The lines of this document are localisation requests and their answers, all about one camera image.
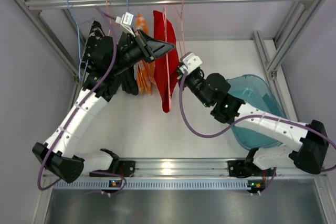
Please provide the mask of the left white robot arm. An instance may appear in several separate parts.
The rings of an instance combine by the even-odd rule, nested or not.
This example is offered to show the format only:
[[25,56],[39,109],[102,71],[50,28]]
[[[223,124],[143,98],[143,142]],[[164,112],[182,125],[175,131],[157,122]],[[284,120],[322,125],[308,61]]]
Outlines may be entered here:
[[153,38],[138,29],[123,34],[120,41],[107,36],[100,28],[89,32],[83,58],[89,61],[89,74],[67,116],[43,143],[36,143],[33,154],[40,162],[37,185],[45,170],[58,180],[74,182],[82,174],[90,176],[118,175],[119,157],[106,148],[76,154],[87,127],[110,102],[120,86],[120,76],[141,60],[156,61],[176,48],[174,42]]

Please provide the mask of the left pink hanger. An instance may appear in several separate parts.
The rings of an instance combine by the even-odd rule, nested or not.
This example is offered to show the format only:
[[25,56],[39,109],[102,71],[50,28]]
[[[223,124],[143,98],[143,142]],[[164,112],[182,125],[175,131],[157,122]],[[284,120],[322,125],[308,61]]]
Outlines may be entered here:
[[[106,11],[107,11],[107,14],[108,14],[108,15],[111,15],[111,14],[110,14],[110,7],[109,7],[109,0],[106,0]],[[109,19],[109,24],[110,24],[111,26],[118,26],[118,24],[115,22],[114,19],[112,19],[112,18],[110,18],[110,17],[108,17],[108,19]],[[108,36],[111,35],[111,32],[112,32],[112,30],[109,28]]]

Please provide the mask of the plain black trousers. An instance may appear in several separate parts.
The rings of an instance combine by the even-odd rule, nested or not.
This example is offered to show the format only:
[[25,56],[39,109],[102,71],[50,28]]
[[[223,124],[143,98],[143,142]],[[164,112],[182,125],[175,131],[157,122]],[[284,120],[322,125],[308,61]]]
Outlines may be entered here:
[[[122,33],[118,42],[118,51],[121,53],[122,47],[126,46],[130,42],[130,38],[126,33]],[[137,82],[134,78],[134,67],[130,67],[121,74],[119,74],[119,78],[121,81],[122,91],[131,95],[138,95],[139,89]]]

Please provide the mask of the black white patterned trousers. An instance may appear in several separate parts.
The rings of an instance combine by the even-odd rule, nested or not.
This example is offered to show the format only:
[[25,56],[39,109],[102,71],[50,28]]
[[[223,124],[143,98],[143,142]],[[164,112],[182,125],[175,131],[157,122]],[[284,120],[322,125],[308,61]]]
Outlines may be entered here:
[[91,68],[91,66],[93,66],[93,63],[91,62],[91,56],[96,47],[97,41],[104,36],[105,33],[102,29],[101,24],[98,21],[94,20],[91,24],[89,35],[83,49],[81,58],[82,62],[80,64],[81,69],[84,69],[86,64],[88,64],[88,68]]

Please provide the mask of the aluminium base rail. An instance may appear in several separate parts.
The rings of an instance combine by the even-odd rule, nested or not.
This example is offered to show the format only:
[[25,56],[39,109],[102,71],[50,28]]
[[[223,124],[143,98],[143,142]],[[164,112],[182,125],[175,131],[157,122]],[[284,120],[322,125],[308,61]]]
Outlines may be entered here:
[[233,158],[119,158],[107,150],[84,153],[80,157],[63,158],[55,156],[56,167],[51,166],[51,158],[42,166],[41,172],[59,176],[67,183],[90,177],[195,177],[224,176],[235,178],[260,177],[262,169]]

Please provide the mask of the pink hanger of red trousers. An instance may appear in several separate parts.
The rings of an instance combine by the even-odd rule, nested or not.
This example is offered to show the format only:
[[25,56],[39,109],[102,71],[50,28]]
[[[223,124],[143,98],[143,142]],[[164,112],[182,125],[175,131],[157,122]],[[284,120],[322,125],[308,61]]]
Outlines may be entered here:
[[[167,9],[166,6],[163,7],[163,24],[164,24],[164,38],[165,42],[168,42],[168,24],[167,24]],[[166,70],[167,70],[167,110],[164,110],[165,113],[168,113],[172,109],[172,91],[170,87],[170,66],[169,66],[169,54],[167,53],[165,55],[165,61],[166,61]]]

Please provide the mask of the red trousers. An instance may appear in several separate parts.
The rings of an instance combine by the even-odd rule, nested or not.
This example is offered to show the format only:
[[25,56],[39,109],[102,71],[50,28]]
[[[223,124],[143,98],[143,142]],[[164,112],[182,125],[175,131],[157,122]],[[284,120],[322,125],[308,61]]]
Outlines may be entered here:
[[[157,40],[165,41],[164,38],[164,24],[163,24],[163,16],[162,12],[157,10],[153,11],[154,17],[154,38]],[[168,24],[168,42],[176,45],[176,36],[174,28],[169,20],[167,20]],[[177,73],[176,69],[178,68],[180,62],[177,53],[177,49],[173,49],[169,53],[169,66],[170,66],[170,87],[173,94],[174,88],[177,84]],[[154,79],[156,82],[156,86],[158,88],[161,101],[162,101],[162,110],[167,110],[167,70],[166,70],[166,61],[165,55],[160,59],[155,61],[155,71],[154,71]]]

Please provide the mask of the empty right pink hanger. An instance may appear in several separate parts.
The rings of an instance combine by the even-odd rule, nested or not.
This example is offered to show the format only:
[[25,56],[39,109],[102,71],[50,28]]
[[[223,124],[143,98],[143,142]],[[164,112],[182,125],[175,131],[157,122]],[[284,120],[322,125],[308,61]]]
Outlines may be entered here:
[[180,20],[180,26],[181,26],[181,42],[179,43],[181,55],[186,54],[186,46],[185,46],[185,34],[184,34],[184,24],[183,24],[183,10],[184,10],[184,0],[181,1],[181,8],[178,9],[177,6],[174,6],[174,9],[176,11],[176,18]]

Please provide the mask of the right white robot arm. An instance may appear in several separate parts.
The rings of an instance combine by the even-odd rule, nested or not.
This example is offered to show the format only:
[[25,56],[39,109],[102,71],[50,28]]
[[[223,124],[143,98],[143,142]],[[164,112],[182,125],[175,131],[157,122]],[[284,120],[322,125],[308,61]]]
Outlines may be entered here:
[[177,69],[180,81],[179,102],[182,118],[190,127],[184,108],[183,90],[189,90],[203,106],[211,107],[211,116],[227,128],[237,126],[271,137],[281,144],[272,148],[254,147],[245,158],[245,167],[268,170],[278,167],[296,167],[306,173],[323,172],[323,164],[330,140],[324,124],[317,120],[310,123],[295,122],[262,111],[229,93],[231,88],[219,73],[204,76],[199,65]]

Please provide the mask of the orange white trousers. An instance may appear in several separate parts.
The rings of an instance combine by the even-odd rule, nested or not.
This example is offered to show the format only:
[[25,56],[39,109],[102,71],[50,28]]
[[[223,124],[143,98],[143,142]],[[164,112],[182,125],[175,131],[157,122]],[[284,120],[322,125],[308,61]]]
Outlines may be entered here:
[[[146,35],[149,35],[148,24],[143,17],[143,15],[139,14],[136,18],[136,29],[140,29],[145,32]],[[138,85],[139,93],[147,93],[152,94],[152,86],[156,85],[154,79],[154,71],[155,71],[155,62],[147,63],[142,60],[139,61],[134,67],[135,80]]]

